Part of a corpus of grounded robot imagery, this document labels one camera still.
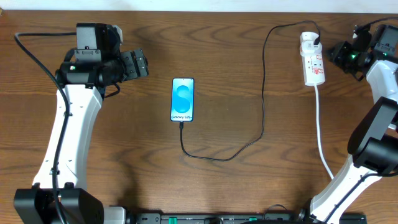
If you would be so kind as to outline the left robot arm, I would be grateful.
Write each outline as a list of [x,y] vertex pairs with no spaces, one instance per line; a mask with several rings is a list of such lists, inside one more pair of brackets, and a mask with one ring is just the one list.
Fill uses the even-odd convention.
[[87,191],[87,158],[93,126],[108,86],[146,77],[141,49],[122,52],[116,25],[79,23],[77,46],[50,74],[57,110],[47,152],[32,186],[17,189],[14,208],[24,223],[134,223],[124,207],[106,207]]

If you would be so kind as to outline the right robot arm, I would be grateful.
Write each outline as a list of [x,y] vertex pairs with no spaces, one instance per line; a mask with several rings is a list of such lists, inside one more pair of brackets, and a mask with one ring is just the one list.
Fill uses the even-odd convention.
[[348,141],[348,158],[328,186],[314,196],[298,219],[312,223],[339,223],[344,211],[368,186],[397,175],[397,27],[357,26],[353,42],[337,43],[327,51],[330,62],[345,73],[366,80],[374,105]]

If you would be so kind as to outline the blue Galaxy smartphone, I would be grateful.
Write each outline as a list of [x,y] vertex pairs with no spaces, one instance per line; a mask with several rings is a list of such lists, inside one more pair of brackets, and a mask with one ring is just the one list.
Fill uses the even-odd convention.
[[171,121],[193,121],[194,91],[195,80],[193,78],[174,78],[172,80]]

